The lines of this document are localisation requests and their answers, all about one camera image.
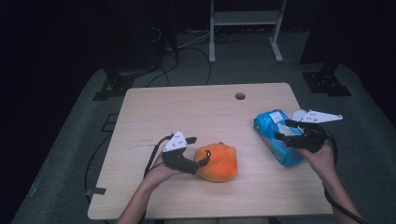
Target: table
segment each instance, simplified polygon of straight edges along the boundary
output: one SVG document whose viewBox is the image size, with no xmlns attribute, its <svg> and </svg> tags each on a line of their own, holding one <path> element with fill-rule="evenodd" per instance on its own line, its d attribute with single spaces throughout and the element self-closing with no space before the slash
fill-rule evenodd
<svg viewBox="0 0 396 224">
<path fill-rule="evenodd" d="M 97 182 L 106 192 L 93 195 L 88 216 L 118 218 L 154 145 L 177 130 L 197 137 L 184 153 L 188 159 L 211 143 L 236 147 L 238 176 L 225 183 L 173 176 L 151 195 L 146 218 L 331 214 L 309 164 L 283 167 L 254 131 L 257 115 L 276 108 L 288 116 L 300 108 L 287 83 L 128 90 Z"/>
<path fill-rule="evenodd" d="M 215 27 L 223 25 L 263 25 L 274 24 L 274 34 L 269 37 L 271 48 L 274 52 L 276 61 L 283 63 L 283 57 L 277 46 L 277 37 L 282 24 L 283 15 L 285 14 L 287 0 L 282 0 L 279 10 L 267 11 L 215 11 L 214 0 L 210 2 L 210 27 L 209 27 L 209 61 L 216 61 L 215 48 Z"/>
</svg>

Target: dark background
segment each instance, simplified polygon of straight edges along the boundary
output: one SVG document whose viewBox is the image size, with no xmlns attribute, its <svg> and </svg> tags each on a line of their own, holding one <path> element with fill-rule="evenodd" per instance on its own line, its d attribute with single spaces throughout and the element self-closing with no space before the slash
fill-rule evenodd
<svg viewBox="0 0 396 224">
<path fill-rule="evenodd" d="M 103 52 L 112 54 L 113 48 L 127 46 L 123 59 L 146 64 L 153 64 L 158 54 L 149 38 L 150 25 L 161 22 L 156 17 L 161 8 L 154 0 L 93 2 L 0 3 L 0 223 L 12 220 L 81 90 L 102 67 Z M 119 4 L 129 6 L 131 14 L 120 14 L 118 10 L 128 7 Z M 216 1 L 220 10 L 278 5 Z M 394 1 L 289 0 L 282 23 L 284 31 L 311 29 L 301 63 L 323 63 L 334 45 L 341 46 L 341 62 L 358 74 L 393 124 L 395 9 Z M 165 19 L 174 21 L 178 32 L 208 29 L 209 0 L 175 0 L 168 16 Z M 124 29 L 122 20 L 131 25 Z M 131 38 L 120 39 L 121 35 Z"/>
</svg>

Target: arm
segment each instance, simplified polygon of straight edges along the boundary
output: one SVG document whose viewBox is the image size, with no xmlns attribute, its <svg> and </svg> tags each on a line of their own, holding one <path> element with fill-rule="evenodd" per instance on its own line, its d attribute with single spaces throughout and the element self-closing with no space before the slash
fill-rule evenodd
<svg viewBox="0 0 396 224">
<path fill-rule="evenodd" d="M 151 170 L 140 183 L 134 193 L 134 196 L 132 196 L 131 201 L 128 202 L 128 205 L 117 220 L 117 223 L 138 223 L 146 211 L 151 193 L 158 188 L 163 181 L 177 174 L 181 174 L 181 172 L 166 167 L 163 164 L 162 154 L 160 154 L 154 162 Z"/>
<path fill-rule="evenodd" d="M 352 202 L 341 183 L 337 173 L 335 172 L 333 162 L 332 143 L 326 140 L 322 149 L 317 153 L 311 153 L 305 149 L 297 149 L 309 162 L 312 169 L 318 174 L 323 181 L 323 186 L 329 192 L 330 197 L 346 210 L 361 218 L 358 208 Z M 335 218 L 338 223 L 357 223 L 351 217 L 345 215 L 337 208 L 332 206 Z"/>
</svg>

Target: orange plush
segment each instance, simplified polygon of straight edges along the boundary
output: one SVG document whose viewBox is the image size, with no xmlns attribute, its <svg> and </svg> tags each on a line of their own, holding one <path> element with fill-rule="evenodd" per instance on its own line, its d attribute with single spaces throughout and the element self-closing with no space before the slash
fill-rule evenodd
<svg viewBox="0 0 396 224">
<path fill-rule="evenodd" d="M 229 147 L 223 143 L 200 147 L 195 152 L 194 160 L 199 161 L 205 158 L 207 150 L 211 154 L 210 161 L 206 166 L 198 169 L 197 174 L 200 177 L 213 182 L 225 182 L 238 175 L 235 147 Z"/>
</svg>

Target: forearm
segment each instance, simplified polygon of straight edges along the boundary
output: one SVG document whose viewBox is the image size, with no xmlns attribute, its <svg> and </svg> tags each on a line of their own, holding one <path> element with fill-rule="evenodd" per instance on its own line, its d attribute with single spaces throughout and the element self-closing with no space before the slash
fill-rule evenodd
<svg viewBox="0 0 396 224">
<path fill-rule="evenodd" d="M 145 213 L 149 204 L 149 197 L 151 196 L 152 191 L 155 189 L 156 187 L 149 186 L 143 181 L 137 188 L 134 196 L 131 198 L 131 201 L 128 202 L 128 205 L 125 207 L 120 218 L 117 220 L 117 223 L 138 223 L 140 218 Z"/>
<path fill-rule="evenodd" d="M 340 179 L 336 174 L 327 176 L 326 178 L 323 178 L 323 185 L 328 191 L 330 197 L 339 205 L 344 207 L 346 210 L 349 212 L 353 213 L 357 217 L 361 218 L 361 214 L 359 213 L 358 208 L 356 205 L 352 202 L 351 198 L 349 197 L 346 189 L 342 185 Z M 358 223 L 351 217 L 345 215 L 341 211 L 339 211 L 337 208 L 334 206 L 332 207 L 332 210 L 334 212 L 335 218 L 338 223 Z"/>
</svg>

